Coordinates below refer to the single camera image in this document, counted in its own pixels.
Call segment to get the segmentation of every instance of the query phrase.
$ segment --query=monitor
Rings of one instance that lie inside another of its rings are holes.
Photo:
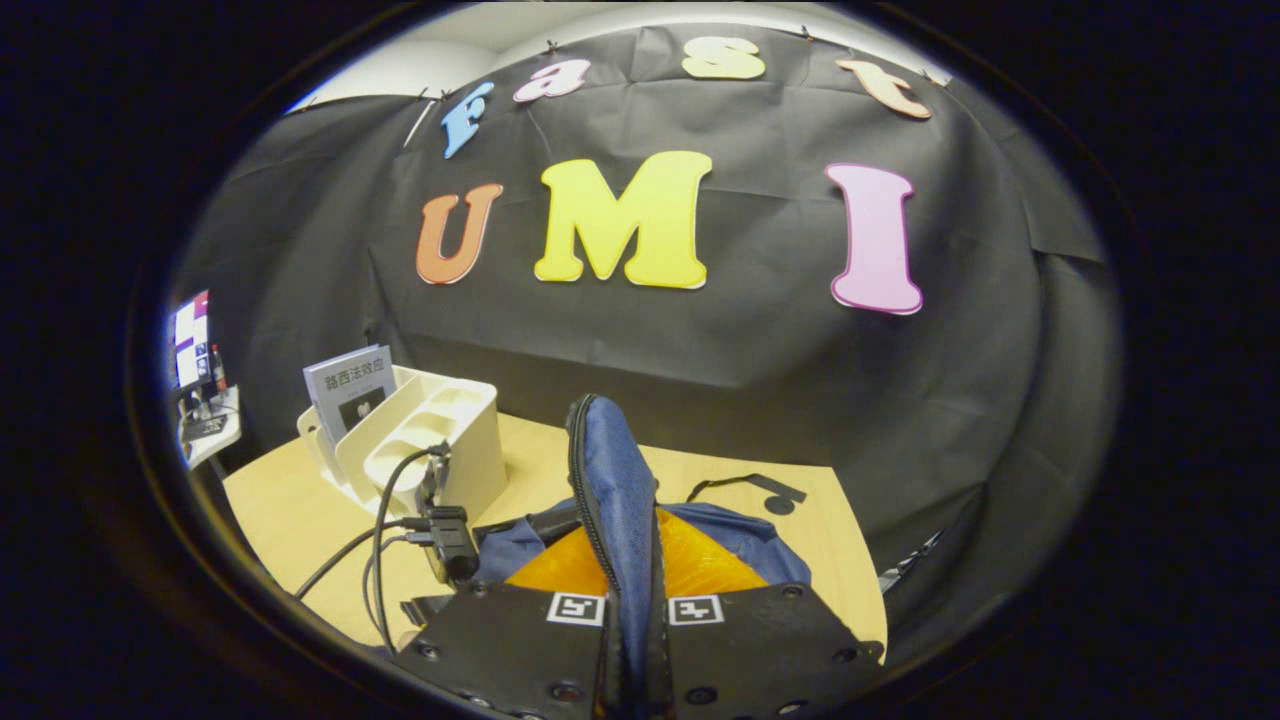
[[[184,302],[169,316],[172,361],[169,389],[186,393],[212,382],[209,345],[209,291]]]

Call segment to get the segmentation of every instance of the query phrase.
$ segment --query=letter m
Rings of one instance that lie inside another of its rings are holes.
[[[534,274],[547,282],[580,278],[582,261],[573,252],[576,233],[595,277],[608,279],[639,228],[635,255],[623,266],[628,281],[701,287],[707,268],[695,251],[694,210],[698,183],[710,169],[712,159],[701,152],[658,152],[640,165],[631,184],[614,199],[591,160],[547,168],[543,183],[552,188],[547,251],[534,264]]]

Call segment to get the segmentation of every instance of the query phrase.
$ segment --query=book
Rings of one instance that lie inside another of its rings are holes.
[[[302,369],[320,427],[333,447],[396,392],[392,352],[371,345]]]

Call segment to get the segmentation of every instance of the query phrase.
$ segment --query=screen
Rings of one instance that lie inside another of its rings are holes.
[[[173,314],[174,389],[186,389],[212,378],[209,366],[209,291],[204,291]]]

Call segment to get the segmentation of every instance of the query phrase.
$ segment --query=white wall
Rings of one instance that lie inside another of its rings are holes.
[[[731,22],[809,33],[864,50],[946,85],[951,73],[872,26],[820,3],[477,3],[410,29],[308,92],[311,102],[358,95],[429,95],[547,50],[646,24]]]

